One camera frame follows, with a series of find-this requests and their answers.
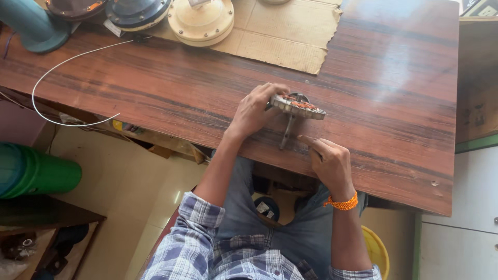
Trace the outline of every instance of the jeans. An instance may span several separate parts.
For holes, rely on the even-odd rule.
[[[225,217],[217,229],[215,241],[237,235],[262,234],[266,236],[266,249],[280,250],[294,264],[305,260],[318,279],[328,278],[333,207],[323,207],[323,203],[330,195],[329,190],[320,184],[318,192],[308,200],[306,206],[298,210],[292,222],[282,227],[269,228],[257,216],[251,198],[254,193],[251,175],[253,164],[250,159],[237,157],[223,204]],[[366,204],[367,195],[358,192],[359,215]]]

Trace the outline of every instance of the yellow bucket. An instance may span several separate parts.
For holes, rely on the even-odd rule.
[[[386,280],[387,275],[389,275],[389,256],[387,255],[387,250],[377,234],[366,226],[362,226],[362,231],[365,243],[367,244],[370,261],[380,269],[382,280]]]

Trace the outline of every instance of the person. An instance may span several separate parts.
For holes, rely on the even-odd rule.
[[[253,161],[237,152],[279,113],[277,108],[265,110],[275,94],[289,94],[289,88],[266,83],[242,99],[201,181],[184,194],[179,217],[143,280],[381,279],[360,225],[366,195],[353,187],[346,148],[298,136],[309,146],[311,167],[322,182],[318,192],[287,225],[269,228],[257,216],[251,198]],[[329,195],[334,205],[347,210],[323,207]],[[351,209],[356,197],[358,205]]]

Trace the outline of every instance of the checkered shirt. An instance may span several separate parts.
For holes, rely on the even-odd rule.
[[[214,244],[225,209],[187,192],[179,217],[150,260],[142,280],[317,280],[306,261],[291,263],[265,250],[264,235],[235,236]],[[329,280],[381,280],[379,269],[352,272],[329,267]]]

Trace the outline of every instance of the wooden tabletop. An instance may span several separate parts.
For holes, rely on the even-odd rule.
[[[329,139],[351,152],[358,190],[451,215],[458,66],[458,4],[448,0],[350,0],[318,76],[209,49],[151,38],[72,60],[36,95],[201,145],[216,147],[239,101],[256,85],[288,84],[327,112],[293,134]],[[7,34],[0,38],[4,46]],[[16,35],[0,85],[31,93],[56,64],[125,41],[82,24],[58,50],[26,51]],[[281,116],[240,155],[315,176],[294,136],[278,149]]]

